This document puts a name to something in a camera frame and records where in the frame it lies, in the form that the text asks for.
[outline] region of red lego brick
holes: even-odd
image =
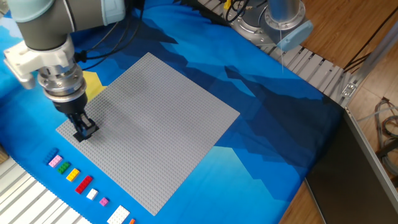
[[[78,194],[81,194],[86,189],[86,187],[91,183],[92,180],[93,180],[92,177],[86,176],[86,178],[79,184],[79,186],[77,186],[75,191]]]

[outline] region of wooden floor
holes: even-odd
[[[398,6],[398,0],[302,1],[314,25],[303,47],[342,68]]]
[[[307,16],[314,24],[313,34],[303,46],[340,67],[344,67],[354,57],[383,20],[398,6],[398,0],[303,0],[303,2],[307,8]],[[396,21],[398,13],[391,17],[358,57],[374,50]],[[390,99],[390,102],[398,106],[397,62],[398,44],[368,75],[348,105],[356,119],[373,113],[382,97]],[[391,115],[389,111],[382,113],[380,119],[383,120]],[[367,119],[359,125],[372,148],[377,151],[379,143],[375,119]],[[398,133],[398,127],[391,126],[391,129]],[[392,152],[389,156],[392,162],[398,165],[398,152]],[[305,184],[302,184],[280,221],[280,224],[291,223],[323,223]]]

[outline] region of cable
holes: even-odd
[[[144,9],[141,10],[141,13],[140,13],[140,15],[139,15],[139,22],[138,22],[137,28],[135,29],[134,33],[132,34],[131,38],[129,39],[129,41],[128,41],[128,43],[127,43],[126,45],[122,46],[122,47],[119,48],[119,49],[112,50],[112,51],[110,51],[109,53],[106,53],[106,54],[103,54],[103,55],[99,55],[99,56],[95,56],[95,57],[87,57],[87,59],[88,59],[88,60],[92,60],[92,59],[99,59],[99,58],[103,58],[103,57],[109,57],[109,56],[112,55],[112,54],[115,54],[115,53],[118,53],[118,52],[121,51],[121,50],[124,50],[124,49],[132,42],[132,40],[134,40],[134,38],[136,37],[136,35],[137,35],[137,33],[138,33],[138,30],[139,30],[139,28],[140,28],[140,26],[141,26],[142,15],[143,15],[143,14],[144,14]]]
[[[390,108],[386,108],[386,109],[380,110],[380,107],[381,107],[381,105],[383,105],[383,104],[388,104],[388,105],[390,106]],[[394,114],[393,109],[395,109],[395,110],[398,111],[397,107],[396,107],[395,105],[393,105],[392,103],[390,103],[389,100],[387,100],[387,99],[385,99],[385,98],[383,98],[383,99],[376,105],[376,107],[375,107],[375,109],[374,109],[375,112],[376,112],[376,114],[375,114],[375,115],[376,115],[375,119],[376,119],[376,127],[377,127],[377,138],[378,138],[378,140],[379,140],[379,148],[380,148],[380,149],[382,149],[386,144],[389,144],[391,141],[395,140],[395,138],[396,138],[395,136],[397,136],[397,135],[392,134],[392,133],[391,133],[390,131],[388,131],[387,128],[386,128],[386,124],[387,124],[388,122],[390,122],[390,121],[392,121],[392,120],[397,120],[397,119],[398,119],[398,116],[396,116],[396,115]],[[385,110],[391,110],[393,116],[388,117],[388,118],[385,119],[385,120],[383,121],[383,123],[381,124],[381,123],[380,123],[379,113],[382,112],[382,111],[385,111]],[[391,136],[391,137],[389,137],[389,138],[388,138],[386,141],[384,141],[384,142],[383,142],[383,140],[382,140],[383,131],[384,131],[386,134],[388,134],[388,135]],[[389,158],[389,156],[388,156],[388,153],[387,153],[385,156],[383,156],[383,157],[381,158],[381,161],[383,162],[384,166],[386,167],[386,169],[387,169],[391,174],[398,175],[398,166],[395,165],[393,162],[391,162],[391,160],[390,160],[390,158]]]
[[[231,20],[229,20],[229,19],[228,19],[228,15],[229,15],[229,12],[231,11],[231,8],[232,8],[232,6],[233,6],[233,4],[231,4],[231,6],[230,6],[230,7],[228,8],[228,10],[226,11],[225,20],[226,20],[227,22],[233,22],[233,21],[234,21],[236,18],[238,18],[238,17],[242,14],[242,12],[246,9],[246,6],[248,6],[249,1],[250,1],[250,0],[245,0],[243,6],[242,6],[242,8],[241,8],[241,10],[240,10]]]
[[[358,65],[362,64],[365,60],[366,60],[366,58],[361,59],[358,63],[352,65],[350,68],[345,69],[344,73],[346,73],[346,72],[350,71],[351,69],[357,67]]]
[[[391,131],[389,131],[388,129],[387,129],[387,123],[389,123],[389,122],[391,122],[391,121],[398,121],[398,116],[390,116],[390,117],[388,117],[387,119],[385,119],[383,122],[382,122],[382,128],[383,128],[383,130],[384,130],[384,132],[386,133],[386,134],[388,134],[388,135],[390,135],[391,137],[394,137],[394,138],[398,138],[398,135],[397,134],[394,134],[394,133],[392,133]]]
[[[373,33],[371,38],[361,47],[361,49],[355,54],[355,56],[348,62],[348,64],[343,68],[346,70],[350,65],[352,65],[353,60],[365,49],[365,47],[370,43],[370,41],[376,36],[376,34],[381,30],[381,28],[386,24],[386,22],[398,11],[398,7],[396,7],[392,13],[387,16],[387,18],[380,24],[380,26],[376,29],[376,31]]]
[[[96,43],[91,49],[87,50],[87,53],[88,53],[88,52],[91,52],[92,50],[94,50],[95,48],[97,48],[97,46],[99,46],[100,43],[102,43],[106,38],[108,38],[109,35],[113,32],[113,30],[115,30],[116,26],[118,26],[118,24],[119,24],[119,22],[115,23],[115,24],[113,25],[112,29],[110,29],[110,30],[108,31],[108,33],[105,34],[105,36],[104,36],[100,41],[98,41],[98,43]]]
[[[256,8],[258,8],[258,7],[262,6],[263,4],[267,3],[267,1],[268,1],[268,0],[265,0],[265,1],[263,1],[262,3],[258,4],[258,5],[256,6]]]
[[[128,33],[128,30],[129,30],[129,28],[130,28],[130,23],[131,23],[131,18],[127,21],[127,25],[126,25],[126,28],[125,28],[125,30],[124,30],[122,36],[120,37],[118,43],[113,47],[113,49],[111,50],[111,52],[114,51],[117,47],[119,47],[119,45],[122,43],[122,41],[124,40],[124,38],[126,38],[127,33]],[[83,71],[88,70],[88,69],[91,69],[91,68],[94,68],[95,66],[101,64],[101,63],[104,62],[109,56],[110,56],[110,55],[103,57],[99,62],[95,63],[94,65],[89,66],[89,67],[87,67],[87,68],[84,68]]]
[[[379,110],[379,111],[377,111],[377,112],[375,112],[375,113],[373,113],[373,114],[370,114],[370,115],[368,115],[368,116],[366,116],[366,117],[364,117],[364,118],[361,118],[361,119],[357,120],[357,122],[364,121],[364,120],[369,119],[369,118],[371,118],[371,117],[373,117],[373,116],[375,116],[375,115],[377,115],[377,114],[379,114],[379,113],[385,112],[385,111],[387,111],[387,110],[393,110],[393,109],[398,110],[398,106],[392,106],[392,107],[389,107],[389,108],[385,108],[385,109],[383,109],[383,110]]]

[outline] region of gray lego baseplate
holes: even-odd
[[[89,140],[69,121],[57,131],[153,215],[239,116],[150,53],[86,112],[99,126]]]

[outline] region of blue lego brick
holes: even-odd
[[[60,150],[57,148],[53,148],[51,149],[51,151],[46,155],[46,157],[44,158],[43,162],[44,164],[48,165],[52,159],[54,159],[54,157],[58,154]]]

